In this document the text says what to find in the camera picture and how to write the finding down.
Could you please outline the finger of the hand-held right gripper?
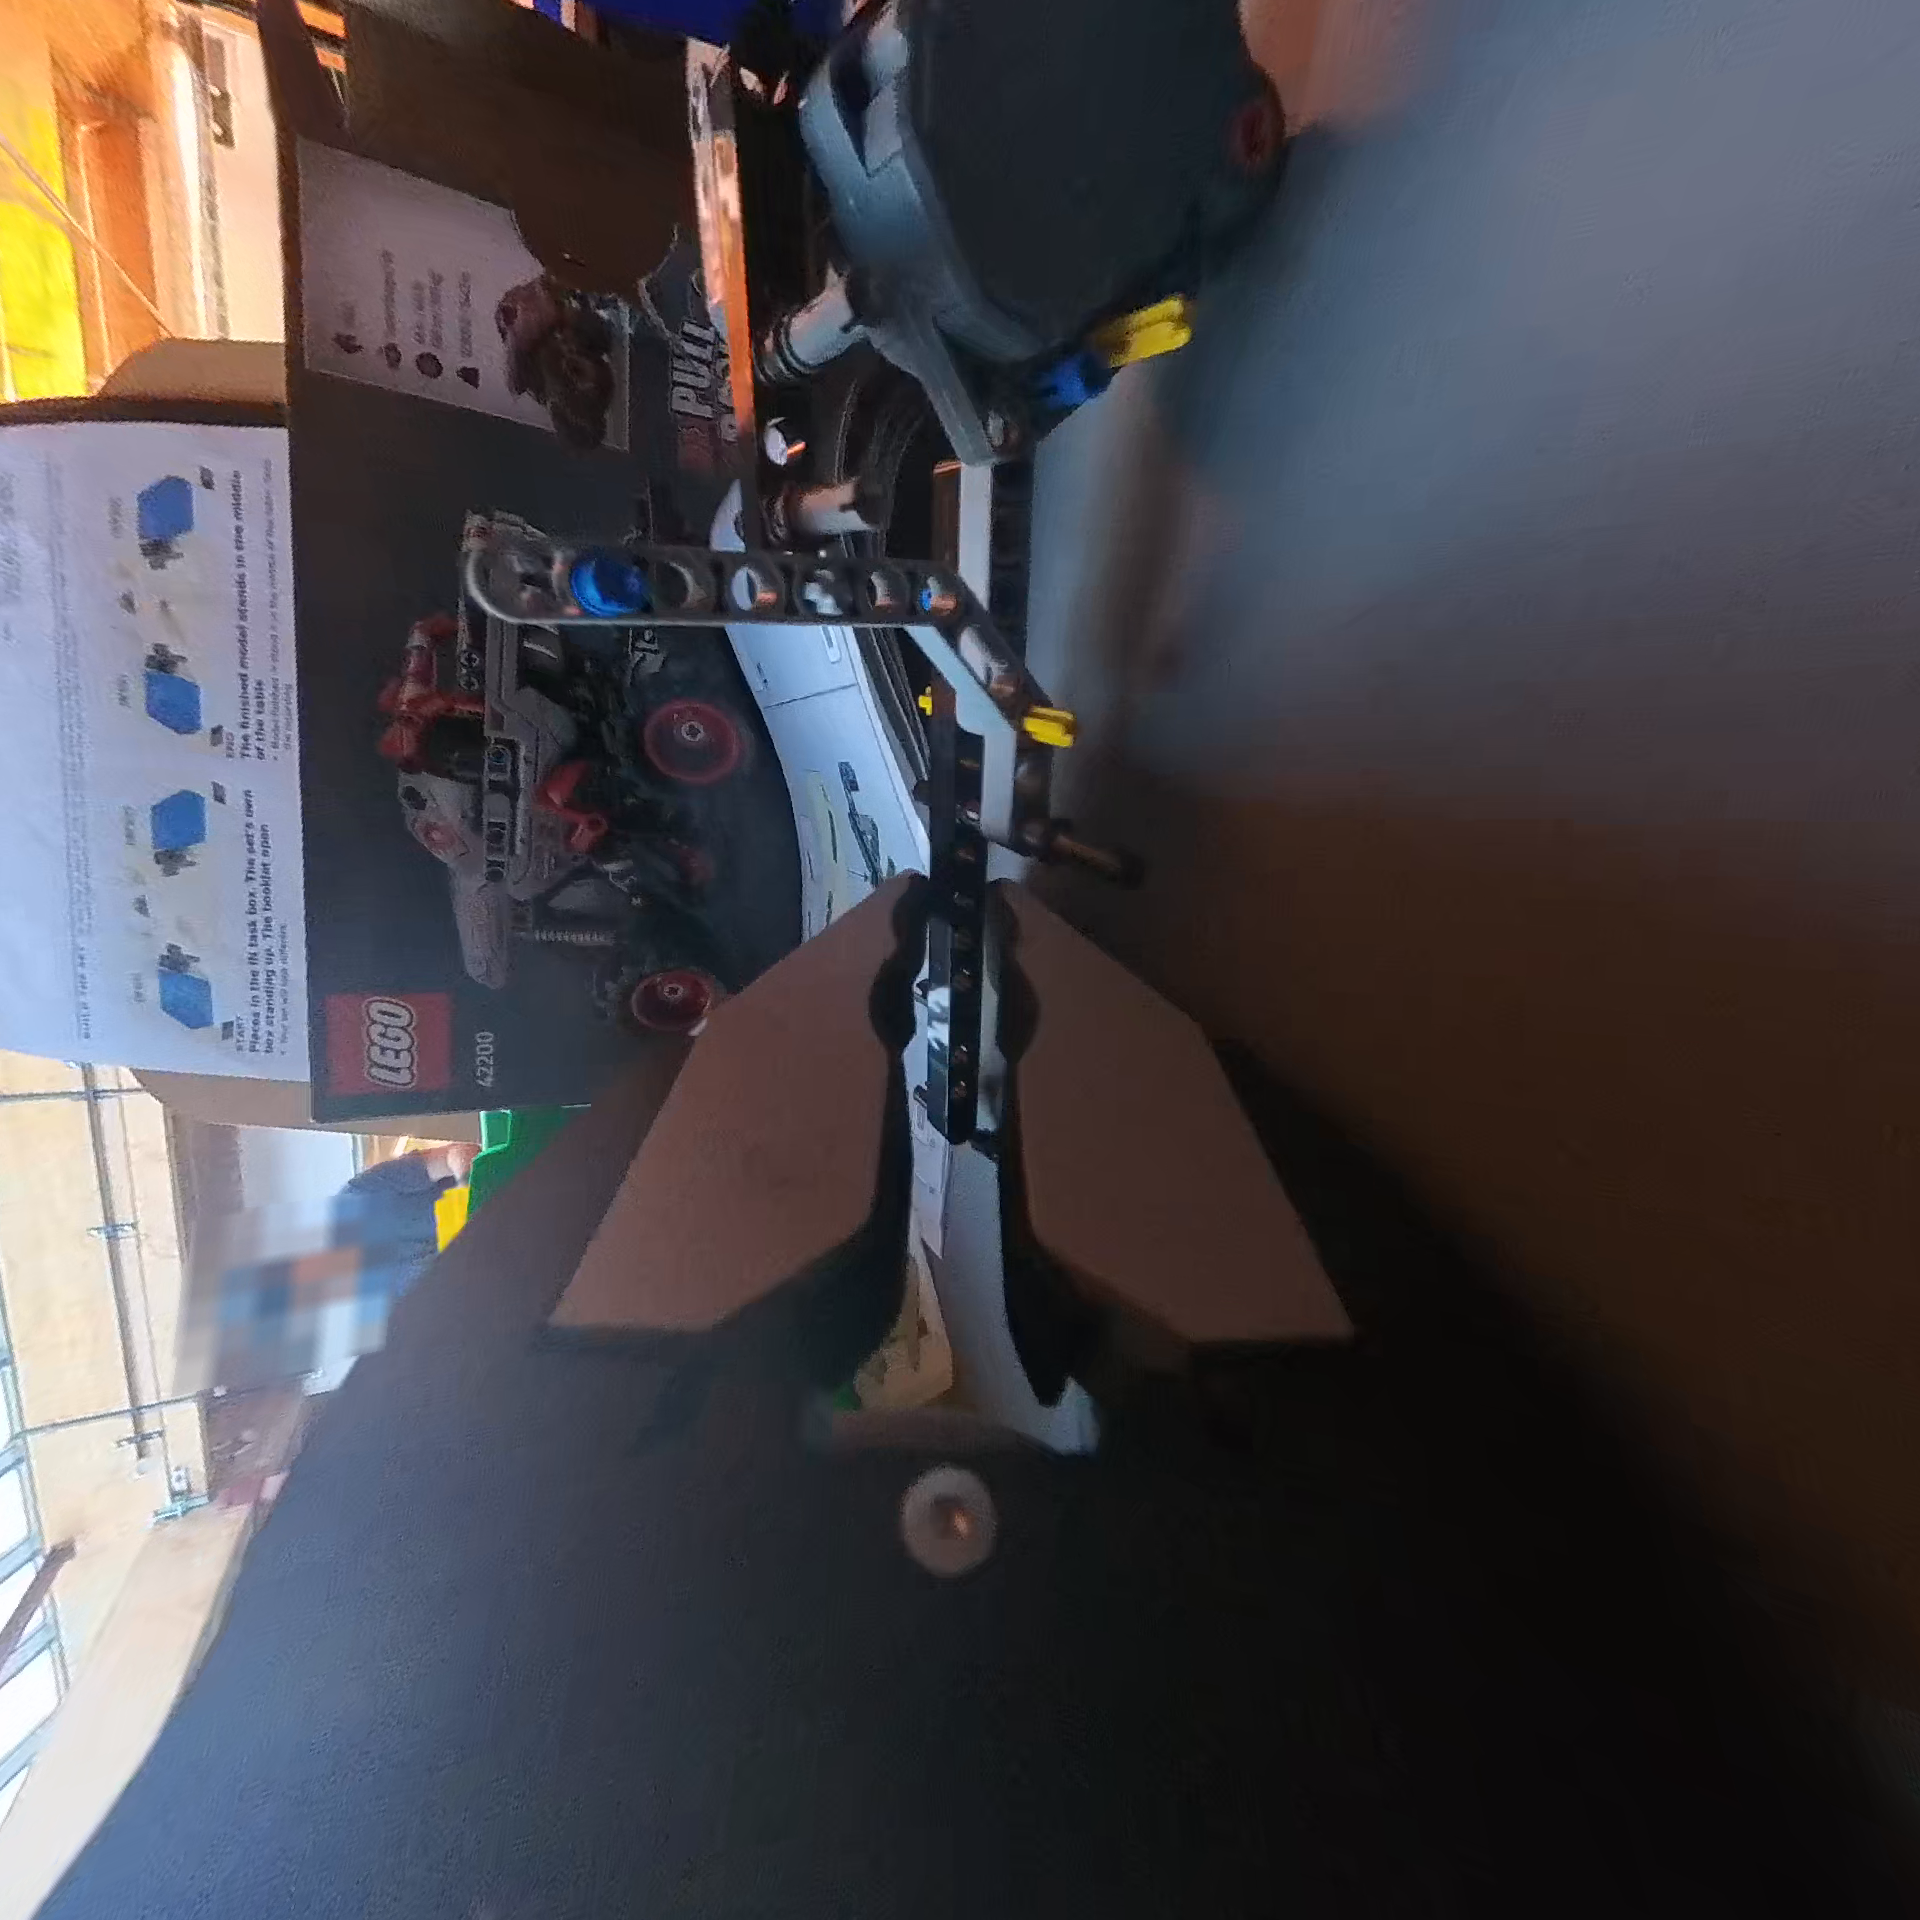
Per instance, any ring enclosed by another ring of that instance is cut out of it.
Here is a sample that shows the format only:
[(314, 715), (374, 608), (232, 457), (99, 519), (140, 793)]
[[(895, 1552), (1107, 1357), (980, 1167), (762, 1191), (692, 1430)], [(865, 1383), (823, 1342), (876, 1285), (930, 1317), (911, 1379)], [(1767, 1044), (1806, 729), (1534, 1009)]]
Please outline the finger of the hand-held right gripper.
[(1042, 340), (990, 287), (938, 185), (914, 83), (914, 20), (850, 20), (801, 96), (801, 136), (846, 261), (863, 337), (912, 377), (963, 460), (1018, 460), (1034, 415), (1022, 375)]

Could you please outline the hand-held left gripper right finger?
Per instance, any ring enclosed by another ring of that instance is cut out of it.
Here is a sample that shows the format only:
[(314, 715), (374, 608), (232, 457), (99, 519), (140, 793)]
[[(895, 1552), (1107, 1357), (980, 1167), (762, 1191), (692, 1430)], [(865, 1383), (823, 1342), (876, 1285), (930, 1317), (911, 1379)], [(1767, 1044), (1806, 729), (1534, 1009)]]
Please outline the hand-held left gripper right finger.
[(1020, 881), (994, 885), (992, 925), (1004, 1305), (1034, 1392), (1350, 1344), (1198, 1022)]

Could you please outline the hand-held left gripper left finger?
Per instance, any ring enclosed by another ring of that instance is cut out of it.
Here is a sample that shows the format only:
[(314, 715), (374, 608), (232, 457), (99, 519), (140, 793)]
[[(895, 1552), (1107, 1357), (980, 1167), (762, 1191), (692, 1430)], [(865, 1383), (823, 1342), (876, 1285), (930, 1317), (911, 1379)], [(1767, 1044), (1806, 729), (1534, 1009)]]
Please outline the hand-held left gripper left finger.
[(704, 1336), (868, 1225), (905, 1040), (876, 989), (905, 961), (921, 880), (900, 872), (726, 999), (616, 1189), (548, 1329)]

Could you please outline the grey and black lego assembly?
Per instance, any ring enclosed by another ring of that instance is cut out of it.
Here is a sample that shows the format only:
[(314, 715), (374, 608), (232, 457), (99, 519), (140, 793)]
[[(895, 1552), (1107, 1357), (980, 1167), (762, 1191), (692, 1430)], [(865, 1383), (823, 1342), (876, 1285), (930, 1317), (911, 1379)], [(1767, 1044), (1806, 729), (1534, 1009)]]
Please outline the grey and black lego assembly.
[(992, 1150), (1012, 1103), (998, 1028), (1006, 934), (990, 907), (992, 852), (1121, 886), (1138, 885), (1142, 867), (1092, 845), (1052, 807), (1055, 760), (1075, 743), (1075, 717), (1034, 679), (1020, 631), (994, 619), (1024, 609), (994, 589), (1009, 583), (994, 565), (1024, 559), (999, 519), (1006, 468), (930, 464), (907, 491), (926, 497), (940, 549), (930, 559), (895, 550), (899, 478), (919, 471), (911, 452), (940, 429), (907, 375), (867, 383), (881, 398), (867, 433), (832, 446), (842, 471), (796, 484), (784, 467), (784, 488), (759, 503), (739, 486), (716, 519), (721, 545), (561, 540), (506, 511), (472, 513), (465, 603), (487, 617), (499, 715), (520, 689), (512, 647), (537, 632), (722, 632), (744, 665), (766, 636), (850, 639), (865, 689), (899, 703), (919, 694), (914, 721), (878, 724), (903, 755), (903, 807), (919, 822), (926, 878), (921, 1100), (948, 1144)]

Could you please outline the black lego set box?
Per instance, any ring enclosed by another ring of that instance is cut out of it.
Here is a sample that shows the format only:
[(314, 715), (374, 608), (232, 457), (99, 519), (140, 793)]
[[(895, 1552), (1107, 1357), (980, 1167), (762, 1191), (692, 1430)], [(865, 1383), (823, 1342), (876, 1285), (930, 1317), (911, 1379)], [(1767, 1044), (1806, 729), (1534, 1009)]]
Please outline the black lego set box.
[(686, 55), (529, 6), (257, 5), (280, 121), (318, 1117), (588, 1101), (802, 934), (722, 631), (499, 622), (472, 534), (736, 531)]

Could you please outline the lego instruction booklet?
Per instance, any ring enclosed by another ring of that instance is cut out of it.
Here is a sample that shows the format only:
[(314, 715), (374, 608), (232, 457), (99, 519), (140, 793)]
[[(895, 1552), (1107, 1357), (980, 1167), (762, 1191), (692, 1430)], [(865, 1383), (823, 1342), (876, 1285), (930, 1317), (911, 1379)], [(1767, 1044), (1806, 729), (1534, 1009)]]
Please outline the lego instruction booklet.
[[(928, 864), (907, 789), (905, 729), (881, 710), (881, 670), (848, 625), (731, 628), (729, 641), (783, 767), (801, 845), (801, 937), (819, 937), (900, 870)], [(865, 1407), (946, 1407), (1058, 1453), (1097, 1447), (1081, 1387), (1042, 1403), (1004, 1311), (994, 1163), (912, 1117), (911, 1305), (856, 1379)]]

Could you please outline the green plastic bin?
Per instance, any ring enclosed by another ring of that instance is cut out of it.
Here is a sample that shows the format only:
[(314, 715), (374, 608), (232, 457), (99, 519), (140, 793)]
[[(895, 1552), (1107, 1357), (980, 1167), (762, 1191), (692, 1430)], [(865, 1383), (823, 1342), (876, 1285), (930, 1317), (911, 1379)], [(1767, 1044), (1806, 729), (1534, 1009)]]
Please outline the green plastic bin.
[(472, 1211), (512, 1183), (585, 1112), (585, 1107), (527, 1107), (480, 1112), (480, 1142), (467, 1175), (434, 1203), (436, 1249), (465, 1231)]

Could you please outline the blue object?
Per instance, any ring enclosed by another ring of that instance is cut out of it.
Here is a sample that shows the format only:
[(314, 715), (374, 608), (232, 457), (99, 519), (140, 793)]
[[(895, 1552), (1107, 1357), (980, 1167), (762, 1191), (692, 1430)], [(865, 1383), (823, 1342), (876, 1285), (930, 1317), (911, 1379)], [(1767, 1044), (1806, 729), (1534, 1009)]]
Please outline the blue object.
[(624, 27), (679, 33), (710, 46), (736, 43), (755, 24), (825, 38), (846, 17), (843, 3), (584, 3)]

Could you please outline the pale cardboard box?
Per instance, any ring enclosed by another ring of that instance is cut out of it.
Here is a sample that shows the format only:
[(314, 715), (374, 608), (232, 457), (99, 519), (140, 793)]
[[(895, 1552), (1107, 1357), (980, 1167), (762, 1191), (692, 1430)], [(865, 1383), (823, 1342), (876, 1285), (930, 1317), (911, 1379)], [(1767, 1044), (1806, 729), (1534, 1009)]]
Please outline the pale cardboard box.
[[(227, 409), (283, 419), (283, 342), (162, 337), (136, 349), (97, 391), (99, 403), (151, 404), (178, 415)], [(175, 1115), (227, 1126), (311, 1132), (311, 1088), (276, 1078), (136, 1069)]]

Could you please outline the white printed task sheet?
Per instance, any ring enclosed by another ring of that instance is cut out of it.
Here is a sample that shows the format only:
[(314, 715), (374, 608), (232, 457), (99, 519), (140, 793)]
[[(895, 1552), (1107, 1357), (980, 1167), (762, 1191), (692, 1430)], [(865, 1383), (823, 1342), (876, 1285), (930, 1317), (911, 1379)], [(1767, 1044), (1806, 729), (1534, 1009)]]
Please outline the white printed task sheet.
[(6, 1048), (308, 1080), (288, 452), (6, 424)]

